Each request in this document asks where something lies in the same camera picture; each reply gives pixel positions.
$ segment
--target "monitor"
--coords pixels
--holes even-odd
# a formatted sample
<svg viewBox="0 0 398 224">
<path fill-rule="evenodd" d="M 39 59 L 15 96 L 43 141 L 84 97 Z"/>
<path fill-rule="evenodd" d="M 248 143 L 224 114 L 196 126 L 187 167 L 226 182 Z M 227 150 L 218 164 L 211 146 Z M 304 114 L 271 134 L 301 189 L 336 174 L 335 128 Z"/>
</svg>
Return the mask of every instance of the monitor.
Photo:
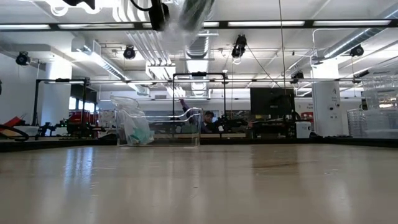
<svg viewBox="0 0 398 224">
<path fill-rule="evenodd" d="M 280 118 L 292 114 L 294 90 L 289 88 L 251 88 L 250 105 L 252 115 L 271 115 L 271 118 Z"/>
</svg>

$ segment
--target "pillar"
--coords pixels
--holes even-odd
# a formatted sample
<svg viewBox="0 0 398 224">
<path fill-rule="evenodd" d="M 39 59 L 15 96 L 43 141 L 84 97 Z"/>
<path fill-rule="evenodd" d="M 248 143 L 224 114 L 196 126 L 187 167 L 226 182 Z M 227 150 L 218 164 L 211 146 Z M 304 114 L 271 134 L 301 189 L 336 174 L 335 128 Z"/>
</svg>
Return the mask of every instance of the pillar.
<svg viewBox="0 0 398 224">
<path fill-rule="evenodd" d="M 45 79 L 72 78 L 72 65 L 57 61 L 45 66 Z M 40 84 L 42 88 L 40 124 L 51 122 L 53 125 L 69 117 L 70 85 Z"/>
<path fill-rule="evenodd" d="M 336 58 L 323 61 L 312 68 L 314 78 L 339 78 Z M 343 134 L 343 120 L 338 82 L 312 84 L 315 132 L 321 136 Z"/>
</svg>

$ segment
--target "ceiling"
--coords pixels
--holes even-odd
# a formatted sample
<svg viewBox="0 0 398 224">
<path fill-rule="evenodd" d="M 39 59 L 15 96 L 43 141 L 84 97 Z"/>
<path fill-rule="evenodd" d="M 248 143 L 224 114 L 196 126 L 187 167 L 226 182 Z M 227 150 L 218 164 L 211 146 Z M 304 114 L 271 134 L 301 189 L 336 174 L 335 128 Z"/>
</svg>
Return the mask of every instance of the ceiling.
<svg viewBox="0 0 398 224">
<path fill-rule="evenodd" d="M 396 4 L 396 0 L 281 0 L 279 10 L 278 0 L 216 0 L 214 20 L 260 20 L 260 19 L 381 19 L 381 12 Z M 82 9 L 70 9 L 68 14 L 55 17 L 51 14 L 46 2 L 29 0 L 0 1 L 0 21 L 12 22 L 115 22 L 111 9 L 103 9 L 100 13 L 91 15 Z M 218 30 L 217 36 L 211 37 L 211 56 L 209 72 L 228 70 L 232 78 L 272 78 L 280 75 L 312 49 L 327 49 L 350 35 L 354 30 L 318 30 L 313 35 L 310 29 L 245 29 Z M 248 40 L 246 53 L 239 65 L 233 65 L 230 50 L 238 34 L 245 34 Z M 135 79 L 147 79 L 143 72 L 146 61 L 137 56 L 134 60 L 125 60 L 123 50 L 132 44 L 125 32 L 6 32 L 0 34 L 0 43 L 7 44 L 48 44 L 65 55 L 74 58 L 73 69 L 75 77 L 90 77 L 91 79 L 109 79 L 109 73 L 93 62 L 85 62 L 75 58 L 71 53 L 72 39 L 78 35 L 97 40 L 102 46 L 102 54 L 121 69 L 130 71 Z M 340 76 L 347 77 L 353 73 L 376 66 L 381 63 L 397 62 L 398 30 L 388 29 L 362 44 L 365 54 L 361 58 L 344 57 L 339 60 Z M 391 47 L 378 53 L 373 52 L 391 44 Z M 183 46 L 175 49 L 170 58 L 177 66 L 177 72 L 186 70 L 183 58 Z M 310 65 L 300 68 L 306 77 L 310 76 Z M 244 88 L 248 84 L 234 84 L 233 88 Z M 267 85 L 255 83 L 254 86 Z M 125 90 L 125 86 L 108 86 L 110 90 Z"/>
</svg>

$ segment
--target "person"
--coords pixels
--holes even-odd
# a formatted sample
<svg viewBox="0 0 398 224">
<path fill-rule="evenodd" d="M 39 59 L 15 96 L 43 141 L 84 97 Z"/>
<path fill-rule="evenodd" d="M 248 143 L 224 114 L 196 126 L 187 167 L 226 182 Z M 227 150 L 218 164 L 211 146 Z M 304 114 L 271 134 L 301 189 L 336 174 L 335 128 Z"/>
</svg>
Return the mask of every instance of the person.
<svg viewBox="0 0 398 224">
<path fill-rule="evenodd" d="M 183 99 L 180 100 L 180 103 L 182 105 L 182 109 L 184 112 L 187 112 L 190 107 L 185 103 Z M 187 118 L 190 119 L 190 123 L 195 122 L 195 117 L 191 118 L 191 113 L 187 113 Z M 200 126 L 200 132 L 201 133 L 216 133 L 218 131 L 218 128 L 216 125 L 213 123 L 213 118 L 214 118 L 214 113 L 211 111 L 206 111 L 204 116 L 203 116 L 203 121 Z"/>
</svg>

